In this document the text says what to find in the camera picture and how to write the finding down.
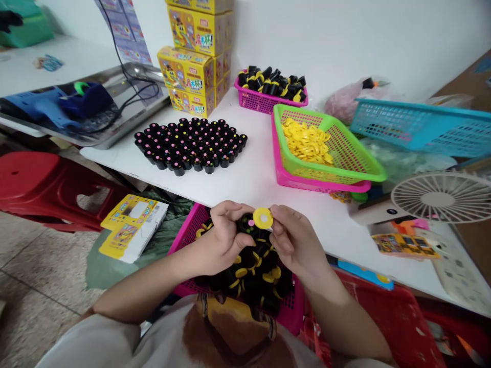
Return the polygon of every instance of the tiled floor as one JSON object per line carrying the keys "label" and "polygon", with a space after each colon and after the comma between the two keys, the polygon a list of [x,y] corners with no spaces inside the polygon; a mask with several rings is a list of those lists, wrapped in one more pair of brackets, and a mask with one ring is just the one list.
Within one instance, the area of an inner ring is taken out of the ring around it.
{"label": "tiled floor", "polygon": [[[108,177],[75,148],[61,155]],[[97,237],[0,212],[0,300],[7,302],[0,316],[0,367],[34,367],[102,294],[85,289],[86,257]]]}

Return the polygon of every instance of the white wall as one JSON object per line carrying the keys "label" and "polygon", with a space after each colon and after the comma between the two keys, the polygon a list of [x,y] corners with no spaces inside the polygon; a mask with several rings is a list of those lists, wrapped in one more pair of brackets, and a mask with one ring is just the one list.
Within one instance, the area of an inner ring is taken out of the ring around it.
{"label": "white wall", "polygon": [[114,47],[113,39],[94,0],[36,0],[53,31]]}
{"label": "white wall", "polygon": [[[112,46],[94,0],[38,0],[62,30]],[[172,44],[164,0],[133,0],[147,46]],[[372,74],[429,97],[491,49],[488,0],[236,0],[232,68],[305,75],[314,100]]]}

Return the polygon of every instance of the white table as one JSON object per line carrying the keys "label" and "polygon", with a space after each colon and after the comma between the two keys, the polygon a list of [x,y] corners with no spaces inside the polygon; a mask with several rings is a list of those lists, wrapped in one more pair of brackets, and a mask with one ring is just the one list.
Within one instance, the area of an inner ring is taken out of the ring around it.
{"label": "white table", "polygon": [[[63,61],[64,65],[54,72],[36,69],[33,62],[46,54]],[[10,56],[9,60],[0,62],[0,97],[69,83],[119,64],[114,48],[62,35],[25,49],[10,49],[0,55]],[[0,124],[34,137],[46,135],[1,117]]]}
{"label": "white table", "polygon": [[[189,114],[166,108],[133,133],[153,122],[159,125],[178,123],[182,117],[192,118]],[[218,119],[225,119],[249,138],[246,148],[233,164],[227,169],[218,168],[211,175],[190,170],[184,176],[177,177],[169,170],[158,170],[134,145],[133,134],[108,150],[87,147],[81,150],[81,154],[99,164],[210,207],[226,199],[255,208],[286,204],[309,218],[328,254],[461,305],[444,291],[430,261],[417,262],[380,254],[368,229],[349,218],[346,205],[327,194],[278,185],[271,144],[271,117],[239,107],[234,88],[227,92],[209,117],[210,121]]]}

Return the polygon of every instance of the poster on wall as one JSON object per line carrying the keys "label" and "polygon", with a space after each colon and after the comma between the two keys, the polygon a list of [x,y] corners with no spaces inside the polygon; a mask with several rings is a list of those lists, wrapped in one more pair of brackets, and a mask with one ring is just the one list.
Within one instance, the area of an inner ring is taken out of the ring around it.
{"label": "poster on wall", "polygon": [[113,30],[116,47],[123,62],[152,64],[133,0],[94,0],[102,17]]}

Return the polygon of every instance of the fan grille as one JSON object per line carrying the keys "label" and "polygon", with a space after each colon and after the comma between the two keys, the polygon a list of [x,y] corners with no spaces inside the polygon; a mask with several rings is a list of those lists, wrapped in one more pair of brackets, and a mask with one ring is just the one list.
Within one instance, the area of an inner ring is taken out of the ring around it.
{"label": "fan grille", "polygon": [[459,172],[418,174],[398,184],[392,202],[410,215],[450,223],[491,218],[491,182]]}

